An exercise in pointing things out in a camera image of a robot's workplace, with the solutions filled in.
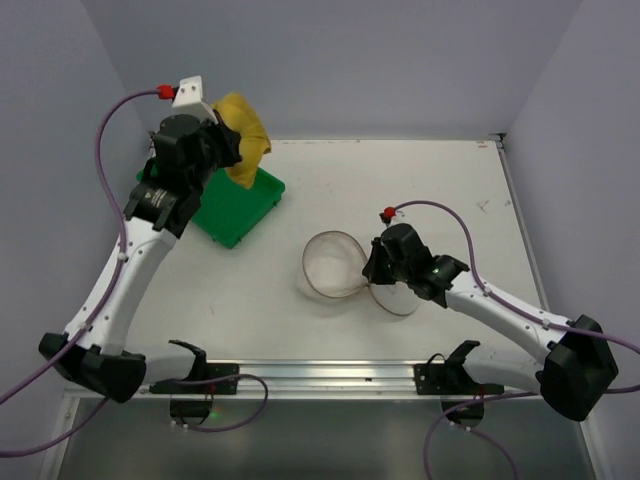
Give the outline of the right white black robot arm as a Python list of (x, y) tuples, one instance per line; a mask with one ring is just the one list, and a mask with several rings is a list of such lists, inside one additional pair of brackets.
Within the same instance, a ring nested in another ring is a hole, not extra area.
[(415, 367), (420, 394), (501, 393), (511, 387), (542, 396), (562, 416), (583, 421), (618, 375), (598, 322), (571, 321), (474, 278), (449, 255), (434, 255), (406, 223), (371, 242), (362, 274), (372, 285), (405, 284), (418, 298), (475, 319), (518, 346), (498, 351), (478, 340), (461, 343), (435, 366)]

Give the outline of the white round mesh laundry bag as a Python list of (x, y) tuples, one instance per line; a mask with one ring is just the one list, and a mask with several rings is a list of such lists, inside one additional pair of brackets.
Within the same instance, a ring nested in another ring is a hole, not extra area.
[(362, 275), (367, 254), (352, 235), (339, 230), (320, 232), (309, 239), (301, 256), (297, 288), (310, 299), (339, 304), (367, 294), (383, 311), (408, 317), (419, 299), (403, 284), (372, 285)]

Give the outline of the yellow bra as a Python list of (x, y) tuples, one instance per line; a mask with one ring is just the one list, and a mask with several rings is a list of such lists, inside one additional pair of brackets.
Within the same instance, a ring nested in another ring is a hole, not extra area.
[(226, 172), (237, 185), (250, 189), (255, 181), (259, 164), (264, 155), (271, 152), (271, 140), (256, 111), (248, 100), (237, 92), (231, 92), (212, 105), (224, 122), (240, 136), (241, 161)]

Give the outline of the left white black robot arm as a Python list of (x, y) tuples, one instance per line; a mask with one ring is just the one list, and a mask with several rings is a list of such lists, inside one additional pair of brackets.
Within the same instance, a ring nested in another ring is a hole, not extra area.
[(214, 111), (204, 120), (176, 114), (152, 137), (153, 156), (124, 208), (105, 268), (60, 334), (47, 333), (40, 354), (66, 380), (124, 403), (145, 384), (195, 381), (205, 373), (202, 349), (180, 340), (153, 357), (130, 353), (126, 338), (158, 267), (201, 207), (214, 173), (239, 163), (240, 136)]

